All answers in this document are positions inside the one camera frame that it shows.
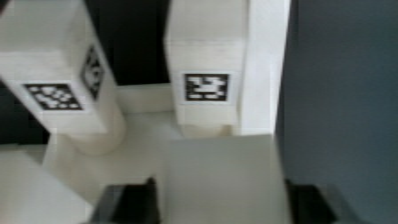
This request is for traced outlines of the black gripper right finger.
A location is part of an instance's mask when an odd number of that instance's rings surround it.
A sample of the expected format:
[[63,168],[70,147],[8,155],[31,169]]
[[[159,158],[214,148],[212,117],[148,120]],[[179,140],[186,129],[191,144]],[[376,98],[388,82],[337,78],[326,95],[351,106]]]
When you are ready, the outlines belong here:
[[292,224],[369,224],[335,210],[314,185],[283,180]]

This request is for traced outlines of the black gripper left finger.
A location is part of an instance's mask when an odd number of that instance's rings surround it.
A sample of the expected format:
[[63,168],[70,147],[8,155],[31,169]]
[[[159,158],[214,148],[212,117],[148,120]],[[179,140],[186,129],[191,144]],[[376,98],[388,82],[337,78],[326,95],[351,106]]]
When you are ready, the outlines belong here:
[[159,224],[152,178],[139,184],[109,185],[104,188],[86,224]]

